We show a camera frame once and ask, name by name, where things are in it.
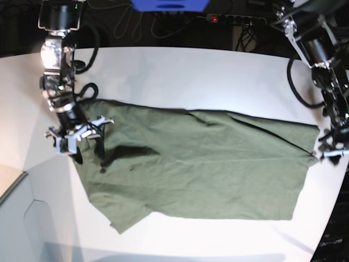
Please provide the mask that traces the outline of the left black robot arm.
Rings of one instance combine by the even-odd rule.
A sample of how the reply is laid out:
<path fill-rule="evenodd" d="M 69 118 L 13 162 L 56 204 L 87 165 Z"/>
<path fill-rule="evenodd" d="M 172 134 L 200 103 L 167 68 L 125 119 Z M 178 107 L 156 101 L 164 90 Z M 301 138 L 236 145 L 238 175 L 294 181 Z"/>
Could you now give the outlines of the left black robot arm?
<path fill-rule="evenodd" d="M 322 159 L 337 165 L 348 154 L 348 77 L 341 57 L 341 45 L 326 17 L 348 4 L 348 1 L 273 1 L 276 20 L 271 27 L 283 32 L 296 57 L 312 73 L 312 81 L 321 90 L 323 102 L 308 104 L 295 92 L 296 98 L 309 109 L 323 108 L 330 118 L 330 130 L 321 138 Z"/>

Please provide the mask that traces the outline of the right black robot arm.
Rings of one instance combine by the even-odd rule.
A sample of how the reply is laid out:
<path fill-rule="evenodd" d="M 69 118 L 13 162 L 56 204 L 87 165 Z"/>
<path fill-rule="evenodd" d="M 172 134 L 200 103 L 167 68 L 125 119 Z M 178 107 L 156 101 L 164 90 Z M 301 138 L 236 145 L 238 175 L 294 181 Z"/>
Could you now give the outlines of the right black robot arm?
<path fill-rule="evenodd" d="M 92 67 L 100 47 L 99 32 L 92 23 L 82 20 L 83 11 L 83 1 L 43 1 L 38 18 L 38 28 L 47 32 L 40 49 L 44 66 L 39 80 L 40 93 L 59 121 L 59 127 L 49 127 L 45 137 L 53 138 L 58 154 L 67 155 L 78 164 L 83 160 L 77 143 L 83 139 L 94 140 L 95 156 L 100 161 L 105 159 L 104 128 L 113 123 L 113 119 L 104 116 L 89 120 L 82 110 L 82 104 L 97 98 L 96 84 L 88 83 L 80 93 L 75 92 L 76 76 Z M 81 26 L 88 26 L 95 37 L 88 63 L 75 59 L 74 32 Z"/>

